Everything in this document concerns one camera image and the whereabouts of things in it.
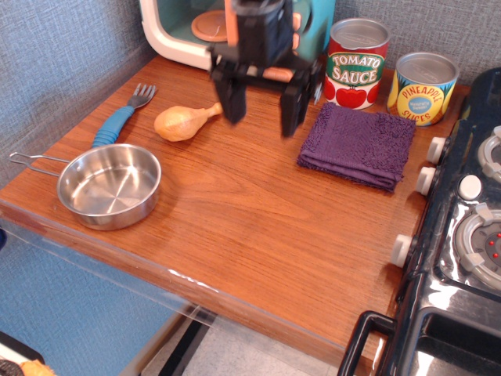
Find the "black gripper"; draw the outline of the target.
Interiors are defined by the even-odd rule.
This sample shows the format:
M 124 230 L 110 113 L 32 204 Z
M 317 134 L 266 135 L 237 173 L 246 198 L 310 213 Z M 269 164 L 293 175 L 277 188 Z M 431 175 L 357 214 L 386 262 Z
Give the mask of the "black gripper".
M 246 115 L 248 85 L 283 82 L 281 134 L 292 137 L 305 120 L 310 95 L 318 97 L 321 88 L 323 2 L 226 1 L 224 12 L 226 42 L 209 51 L 211 79 L 226 119 L 235 125 Z M 312 76 L 310 92 L 294 76 Z

